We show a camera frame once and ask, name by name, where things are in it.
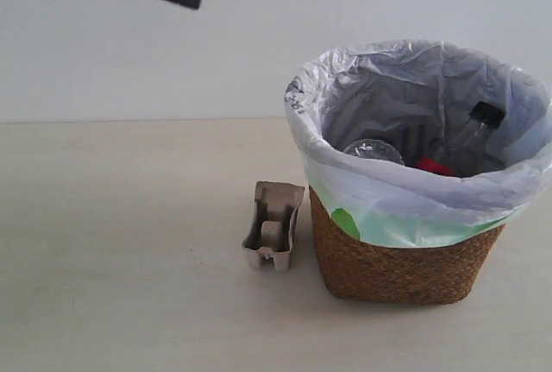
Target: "woven trash bin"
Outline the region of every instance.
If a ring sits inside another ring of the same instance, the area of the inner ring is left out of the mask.
[[[505,112],[480,174],[461,179],[412,167],[480,100]],[[467,297],[506,223],[552,180],[549,106],[542,82],[448,43],[337,48],[306,63],[287,88],[285,112],[329,291],[415,305]],[[364,138],[390,143],[406,166],[342,152]]]

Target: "bottle cap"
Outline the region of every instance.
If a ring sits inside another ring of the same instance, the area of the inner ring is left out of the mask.
[[[504,120],[505,113],[498,107],[485,102],[478,102],[470,112],[473,120],[482,122],[487,126],[496,129]]]

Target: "beige table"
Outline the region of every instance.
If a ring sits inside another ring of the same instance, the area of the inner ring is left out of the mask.
[[[468,299],[390,307],[327,293],[307,200],[291,271],[251,271],[256,180],[304,184],[283,120],[0,126],[0,371],[552,368],[552,196]]]

